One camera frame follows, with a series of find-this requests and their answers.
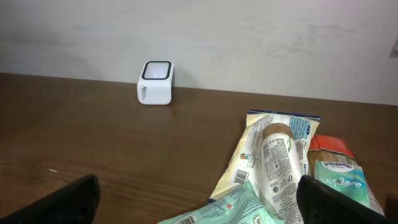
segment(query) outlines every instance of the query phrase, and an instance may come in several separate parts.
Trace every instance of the white wall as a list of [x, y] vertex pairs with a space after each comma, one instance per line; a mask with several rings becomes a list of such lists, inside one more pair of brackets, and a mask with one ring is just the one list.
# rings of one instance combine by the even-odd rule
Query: white wall
[[397, 0], [2, 0], [0, 72], [398, 105]]

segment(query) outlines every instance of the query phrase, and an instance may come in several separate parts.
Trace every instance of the wall socket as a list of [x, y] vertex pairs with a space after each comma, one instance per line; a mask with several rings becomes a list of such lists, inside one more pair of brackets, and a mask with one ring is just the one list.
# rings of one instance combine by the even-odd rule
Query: wall socket
[[398, 58], [398, 40], [391, 51], [390, 58]]

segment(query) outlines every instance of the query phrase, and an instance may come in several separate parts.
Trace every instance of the teal package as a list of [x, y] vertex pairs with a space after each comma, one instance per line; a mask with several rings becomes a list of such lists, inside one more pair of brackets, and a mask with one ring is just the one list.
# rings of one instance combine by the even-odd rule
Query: teal package
[[219, 200], [198, 210], [179, 215], [158, 224], [283, 224], [273, 219], [262, 205], [250, 181]]
[[315, 179], [371, 208], [365, 176], [360, 166], [315, 161]]

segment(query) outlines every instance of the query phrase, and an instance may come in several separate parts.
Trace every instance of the white cube device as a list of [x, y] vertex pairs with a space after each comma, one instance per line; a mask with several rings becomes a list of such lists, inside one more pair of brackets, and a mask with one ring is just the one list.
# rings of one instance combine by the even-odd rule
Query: white cube device
[[146, 105], [169, 104], [172, 100], [173, 86], [173, 62], [146, 62], [137, 83], [138, 100]]

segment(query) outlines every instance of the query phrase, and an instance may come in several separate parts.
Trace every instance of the brown wooden surface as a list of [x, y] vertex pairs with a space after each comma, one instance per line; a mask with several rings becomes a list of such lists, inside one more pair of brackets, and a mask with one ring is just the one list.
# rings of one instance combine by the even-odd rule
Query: brown wooden surface
[[381, 205], [398, 196], [396, 106], [191, 88], [146, 106], [134, 84], [6, 74], [0, 105], [0, 217], [88, 173], [102, 189], [95, 223], [155, 223], [201, 207], [247, 109], [320, 115], [318, 133], [348, 142]]

